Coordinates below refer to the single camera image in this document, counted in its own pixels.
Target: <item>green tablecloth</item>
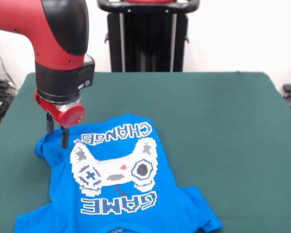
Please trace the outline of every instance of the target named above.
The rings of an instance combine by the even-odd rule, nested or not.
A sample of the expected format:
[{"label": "green tablecloth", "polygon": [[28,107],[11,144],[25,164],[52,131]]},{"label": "green tablecloth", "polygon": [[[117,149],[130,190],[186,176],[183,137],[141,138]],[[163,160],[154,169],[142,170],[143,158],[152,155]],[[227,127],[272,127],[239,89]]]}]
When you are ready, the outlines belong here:
[{"label": "green tablecloth", "polygon": [[[0,233],[49,200],[34,154],[46,114],[27,77],[0,126]],[[153,120],[179,186],[196,185],[224,233],[291,233],[291,110],[262,73],[97,73],[83,124]]]}]

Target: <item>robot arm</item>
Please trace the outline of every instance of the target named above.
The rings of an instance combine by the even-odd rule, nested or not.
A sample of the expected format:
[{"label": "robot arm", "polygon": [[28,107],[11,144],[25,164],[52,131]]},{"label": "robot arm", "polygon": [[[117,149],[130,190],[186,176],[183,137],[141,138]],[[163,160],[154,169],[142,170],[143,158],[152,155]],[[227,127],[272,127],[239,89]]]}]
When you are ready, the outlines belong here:
[{"label": "robot arm", "polygon": [[80,90],[93,84],[95,69],[94,60],[85,56],[85,0],[0,0],[0,30],[22,34],[33,45],[35,99],[48,112],[48,132],[53,118],[64,132],[78,124],[85,114]]}]

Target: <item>black cable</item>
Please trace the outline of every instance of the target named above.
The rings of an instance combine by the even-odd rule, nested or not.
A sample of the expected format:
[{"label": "black cable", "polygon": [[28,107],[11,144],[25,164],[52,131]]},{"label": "black cable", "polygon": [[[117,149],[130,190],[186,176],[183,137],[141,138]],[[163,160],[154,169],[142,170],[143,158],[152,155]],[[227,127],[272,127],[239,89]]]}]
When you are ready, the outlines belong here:
[{"label": "black cable", "polygon": [[9,80],[13,83],[14,86],[16,86],[15,82],[13,81],[13,79],[11,78],[11,76],[8,74],[8,72],[5,69],[4,62],[3,62],[2,57],[0,57],[0,60],[1,60],[2,68],[3,68],[6,76],[8,76]]}]

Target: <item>game controller graphic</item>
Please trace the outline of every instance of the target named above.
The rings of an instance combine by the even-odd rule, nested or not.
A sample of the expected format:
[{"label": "game controller graphic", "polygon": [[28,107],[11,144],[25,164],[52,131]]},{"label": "game controller graphic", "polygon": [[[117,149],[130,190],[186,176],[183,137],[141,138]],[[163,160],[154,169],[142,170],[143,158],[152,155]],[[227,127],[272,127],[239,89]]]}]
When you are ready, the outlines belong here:
[{"label": "game controller graphic", "polygon": [[71,155],[73,177],[81,192],[88,197],[101,194],[104,186],[134,182],[141,192],[152,190],[157,172],[156,142],[153,138],[139,139],[131,154],[118,159],[99,161],[86,145],[75,144]]}]

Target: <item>black metal frame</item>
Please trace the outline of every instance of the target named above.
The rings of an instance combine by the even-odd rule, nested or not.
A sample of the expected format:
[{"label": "black metal frame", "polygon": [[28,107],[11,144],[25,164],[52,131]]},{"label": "black metal frame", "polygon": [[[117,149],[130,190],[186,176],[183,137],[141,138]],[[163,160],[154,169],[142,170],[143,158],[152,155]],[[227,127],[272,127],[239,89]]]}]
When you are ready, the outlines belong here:
[{"label": "black metal frame", "polygon": [[185,14],[195,11],[199,0],[166,4],[98,0],[98,5],[111,12],[107,40],[112,72],[182,72]]}]

